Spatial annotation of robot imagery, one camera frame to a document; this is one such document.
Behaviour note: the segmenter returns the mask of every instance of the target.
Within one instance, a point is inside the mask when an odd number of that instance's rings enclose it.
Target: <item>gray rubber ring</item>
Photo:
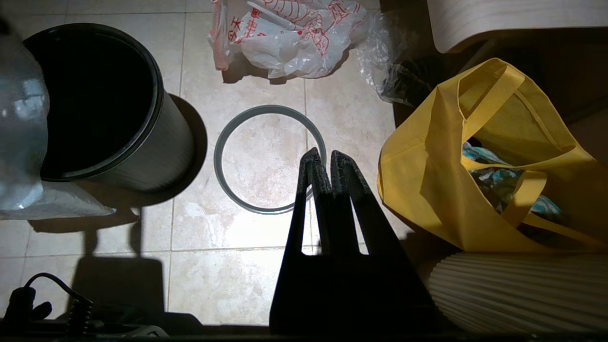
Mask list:
[[[234,130],[237,129],[243,122],[251,119],[254,116],[263,115],[263,114],[281,114],[285,116],[289,116],[290,118],[297,120],[300,122],[310,133],[313,135],[314,139],[317,141],[317,145],[319,146],[319,153],[321,155],[322,165],[325,165],[326,161],[326,151],[325,151],[325,143],[323,142],[323,137],[321,137],[321,133],[315,127],[312,121],[310,121],[305,115],[302,113],[295,111],[291,108],[285,106],[276,106],[276,105],[266,105],[266,106],[258,106],[248,109],[241,114],[237,115],[232,119],[222,133],[219,134],[218,142],[215,145],[215,152],[213,153],[213,165],[215,168],[215,176],[218,178],[219,185],[222,187],[226,195],[230,197],[234,202],[236,202],[241,207],[247,209],[248,211],[256,212],[258,214],[266,214],[266,215],[275,215],[282,214],[284,212],[289,212],[294,208],[294,204],[291,203],[286,206],[282,206],[279,208],[261,208],[251,205],[245,201],[243,201],[239,196],[237,196],[232,189],[228,186],[226,182],[226,177],[224,177],[224,170],[222,169],[222,154],[224,153],[224,146],[226,141],[228,141],[228,137]],[[313,190],[310,189],[306,193],[306,199],[311,198],[313,195]]]

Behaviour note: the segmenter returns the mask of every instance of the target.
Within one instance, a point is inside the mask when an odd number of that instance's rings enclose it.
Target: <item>trash can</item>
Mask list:
[[[150,52],[99,24],[68,24],[24,41],[49,91],[44,181],[89,180],[138,192],[177,182],[195,143]]]

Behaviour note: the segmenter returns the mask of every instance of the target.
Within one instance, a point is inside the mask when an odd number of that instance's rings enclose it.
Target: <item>pleated lampshade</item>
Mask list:
[[[427,284],[439,309],[469,332],[608,329],[608,254],[458,253]]]

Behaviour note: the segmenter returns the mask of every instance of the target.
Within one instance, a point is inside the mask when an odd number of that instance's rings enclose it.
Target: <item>power cord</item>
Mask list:
[[[24,287],[13,291],[10,295],[9,307],[6,310],[4,319],[16,324],[15,327],[25,328],[30,321],[44,319],[50,314],[52,307],[49,302],[42,303],[36,308],[33,307],[36,290],[31,285],[39,277],[45,277],[54,281],[74,299],[70,317],[67,321],[66,336],[82,337],[88,329],[93,302],[72,290],[61,279],[50,273],[38,273],[31,277]]]

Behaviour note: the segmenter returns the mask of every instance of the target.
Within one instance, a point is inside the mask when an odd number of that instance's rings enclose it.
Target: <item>yellow tote bag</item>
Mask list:
[[[464,157],[471,137],[513,166]],[[524,170],[502,214],[469,173],[485,167]],[[608,242],[608,170],[541,89],[497,58],[438,85],[386,140],[378,191],[388,207],[465,251],[601,251]],[[541,193],[560,207],[564,225],[530,212]],[[561,243],[536,242],[521,227]]]

